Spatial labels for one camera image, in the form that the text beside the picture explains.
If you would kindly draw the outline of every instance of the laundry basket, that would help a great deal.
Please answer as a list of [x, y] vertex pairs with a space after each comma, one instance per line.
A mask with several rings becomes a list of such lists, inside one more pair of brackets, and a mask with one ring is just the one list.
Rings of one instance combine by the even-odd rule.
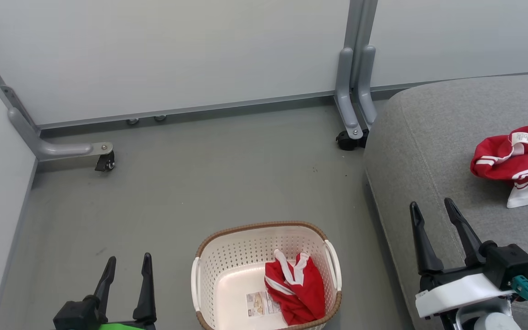
[[[293, 265], [298, 253], [312, 257], [325, 286], [324, 318], [287, 326], [281, 313], [249, 315], [247, 299], [266, 291], [264, 265], [275, 260], [275, 249]], [[191, 293], [206, 330], [320, 330], [339, 309], [341, 269], [327, 236], [310, 223], [246, 225], [216, 232], [203, 241], [192, 265]]]

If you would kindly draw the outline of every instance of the gray sofa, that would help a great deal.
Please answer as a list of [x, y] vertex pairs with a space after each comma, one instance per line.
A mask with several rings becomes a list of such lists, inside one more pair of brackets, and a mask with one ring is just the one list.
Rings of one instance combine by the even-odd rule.
[[[417, 201], [427, 234], [446, 268], [463, 266], [464, 253], [449, 222], [451, 197], [482, 241], [516, 243], [528, 252], [528, 206], [507, 209], [511, 186], [475, 177], [470, 161], [488, 136], [528, 125], [528, 75], [427, 84], [391, 98], [373, 126], [365, 169], [413, 325], [441, 329], [417, 316], [419, 275], [409, 203]], [[513, 315], [528, 330], [528, 303]]]

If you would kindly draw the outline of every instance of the brown basket rim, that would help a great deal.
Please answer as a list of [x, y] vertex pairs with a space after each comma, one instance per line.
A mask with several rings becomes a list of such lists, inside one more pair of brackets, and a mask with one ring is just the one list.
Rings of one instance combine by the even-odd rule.
[[[212, 240], [220, 236], [232, 234], [235, 232], [246, 231], [246, 230], [259, 229], [259, 228], [293, 227], [293, 226], [309, 228], [313, 230], [314, 232], [316, 232], [317, 234], [319, 234], [319, 236], [321, 236], [321, 239], [323, 239], [323, 241], [328, 240], [327, 235], [325, 235], [325, 233], [319, 227], [311, 223], [306, 223], [304, 221], [273, 221], [273, 222], [268, 222], [268, 223], [257, 223], [257, 224], [233, 227], [233, 228], [221, 230], [214, 234], [211, 234], [209, 237], [205, 238], [205, 240], [201, 243], [201, 245], [199, 246], [199, 249], [197, 250], [197, 254], [195, 255], [195, 257], [200, 258], [207, 244], [209, 244]], [[289, 326], [281, 330], [306, 330], [308, 328], [313, 328], [315, 326], [327, 323], [327, 321], [329, 321], [331, 318], [335, 316], [335, 314], [339, 310], [340, 305], [341, 305], [341, 291], [337, 291], [337, 294], [335, 295], [335, 304], [333, 305], [333, 308], [327, 313], [327, 315], [325, 315], [324, 318], [318, 319], [313, 322], [305, 323], [305, 324]], [[201, 313], [200, 311], [197, 312], [197, 319], [199, 320], [199, 323], [201, 324], [203, 329], [215, 330], [214, 328], [211, 328], [209, 324], [207, 324], [207, 321], [205, 321], [205, 318], [203, 317], [203, 313]]]

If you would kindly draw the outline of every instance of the clothing tag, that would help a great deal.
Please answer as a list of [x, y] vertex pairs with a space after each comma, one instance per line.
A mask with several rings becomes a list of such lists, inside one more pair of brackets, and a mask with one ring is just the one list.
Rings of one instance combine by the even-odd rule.
[[264, 315], [281, 313], [281, 305], [272, 300], [266, 291], [246, 295], [248, 317], [261, 317]]
[[515, 132], [513, 133], [513, 136], [511, 138], [511, 142], [513, 146], [517, 143], [525, 143], [528, 144], [528, 133], [523, 132]]

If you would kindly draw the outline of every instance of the red clothing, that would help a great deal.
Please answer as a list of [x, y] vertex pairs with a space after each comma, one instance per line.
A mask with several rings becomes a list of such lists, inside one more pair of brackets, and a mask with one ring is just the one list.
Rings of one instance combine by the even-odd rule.
[[274, 256], [276, 261], [266, 263], [264, 281], [268, 293], [280, 303], [286, 323], [304, 324], [325, 317], [323, 278], [311, 257], [299, 253], [293, 266], [278, 249]]
[[513, 181], [507, 207], [528, 205], [528, 126], [483, 140], [470, 169], [479, 177]]

